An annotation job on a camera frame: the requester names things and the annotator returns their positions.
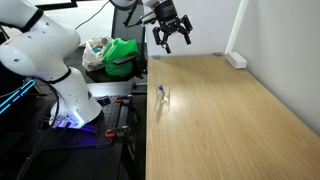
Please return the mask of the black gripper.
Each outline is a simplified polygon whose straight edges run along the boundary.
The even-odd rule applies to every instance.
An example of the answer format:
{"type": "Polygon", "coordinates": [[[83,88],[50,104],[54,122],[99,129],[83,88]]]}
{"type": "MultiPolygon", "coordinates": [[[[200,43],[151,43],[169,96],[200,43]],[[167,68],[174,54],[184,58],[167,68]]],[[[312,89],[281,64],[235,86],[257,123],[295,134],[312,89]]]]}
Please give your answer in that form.
{"type": "Polygon", "coordinates": [[[191,43],[189,33],[193,29],[191,22],[187,15],[179,18],[175,5],[172,0],[163,0],[158,3],[153,9],[159,27],[153,29],[153,35],[157,45],[161,45],[167,52],[171,53],[170,47],[167,43],[170,34],[180,32],[186,41],[186,44],[191,43]],[[159,33],[163,32],[163,38],[160,38],[159,33]]]}

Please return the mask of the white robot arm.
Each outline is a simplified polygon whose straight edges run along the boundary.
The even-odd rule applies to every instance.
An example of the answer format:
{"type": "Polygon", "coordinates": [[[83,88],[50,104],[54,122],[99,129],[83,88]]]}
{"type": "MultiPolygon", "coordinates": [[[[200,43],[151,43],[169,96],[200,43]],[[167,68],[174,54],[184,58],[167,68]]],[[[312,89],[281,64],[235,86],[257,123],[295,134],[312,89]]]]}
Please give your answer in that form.
{"type": "Polygon", "coordinates": [[[36,77],[53,86],[59,100],[50,124],[80,129],[101,112],[81,72],[64,63],[80,45],[80,35],[27,0],[0,0],[0,23],[21,34],[0,45],[0,61],[10,71],[36,77]]]}

